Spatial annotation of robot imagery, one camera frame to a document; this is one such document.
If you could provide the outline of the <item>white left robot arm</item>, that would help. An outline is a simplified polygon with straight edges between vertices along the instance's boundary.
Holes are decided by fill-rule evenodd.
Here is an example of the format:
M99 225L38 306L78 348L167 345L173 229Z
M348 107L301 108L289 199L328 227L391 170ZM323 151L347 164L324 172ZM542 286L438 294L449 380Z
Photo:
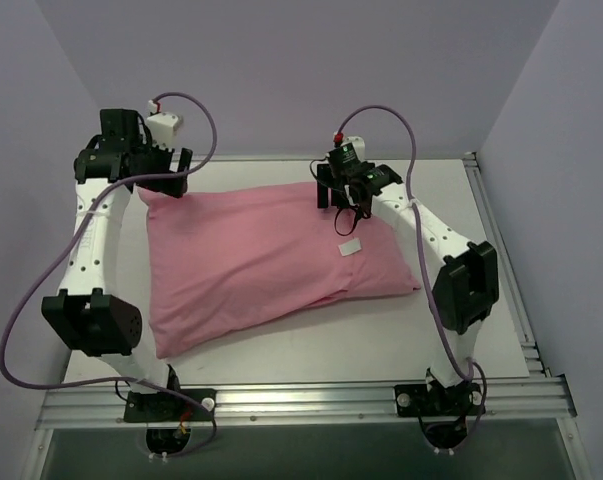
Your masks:
M147 118L134 110L103 109L100 124L100 134L74 162L78 241L58 293L43 298L41 311L71 350L109 365L134 392L148 394L151 412L171 419L183 405L176 373L142 342L142 314L117 292L120 232L133 192L119 182L169 172L182 120L157 107Z

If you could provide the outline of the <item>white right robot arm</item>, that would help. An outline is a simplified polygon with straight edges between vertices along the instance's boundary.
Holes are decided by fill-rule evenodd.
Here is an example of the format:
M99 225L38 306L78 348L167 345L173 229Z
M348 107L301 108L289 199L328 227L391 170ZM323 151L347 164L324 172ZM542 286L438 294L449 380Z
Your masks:
M364 161L337 169L329 160L310 169L319 188L319 205L336 195L363 219L387 224L402 253L411 252L439 336L425 388L436 412L461 400L458 385L479 375L474 350L483 322L499 300L498 256L487 241L476 243L454 231L412 191L414 160L405 176L386 164Z

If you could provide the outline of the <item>pink floral pillowcase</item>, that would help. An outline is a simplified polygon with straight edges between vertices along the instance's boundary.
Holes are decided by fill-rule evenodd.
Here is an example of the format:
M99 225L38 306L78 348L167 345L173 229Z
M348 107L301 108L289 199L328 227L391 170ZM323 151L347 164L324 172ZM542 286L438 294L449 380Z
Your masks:
M317 207L311 182L139 196L161 359L299 310L420 287L390 226L371 218L340 236L343 222Z

